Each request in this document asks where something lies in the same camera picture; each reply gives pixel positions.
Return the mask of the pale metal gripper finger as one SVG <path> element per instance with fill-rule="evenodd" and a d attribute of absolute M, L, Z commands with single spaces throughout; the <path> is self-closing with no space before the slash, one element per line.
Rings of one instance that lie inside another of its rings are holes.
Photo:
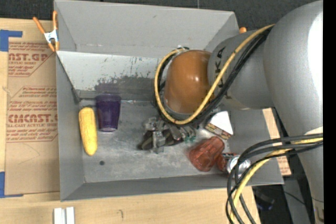
<path fill-rule="evenodd" d="M 163 133 L 161 131 L 153 132 L 152 139 L 153 139 L 152 151 L 155 152 L 156 154 L 163 152 L 166 141 L 166 138 L 164 137 Z"/>
<path fill-rule="evenodd" d="M 145 130 L 161 130 L 163 128 L 163 120 L 156 116 L 148 118 L 144 123 Z"/>

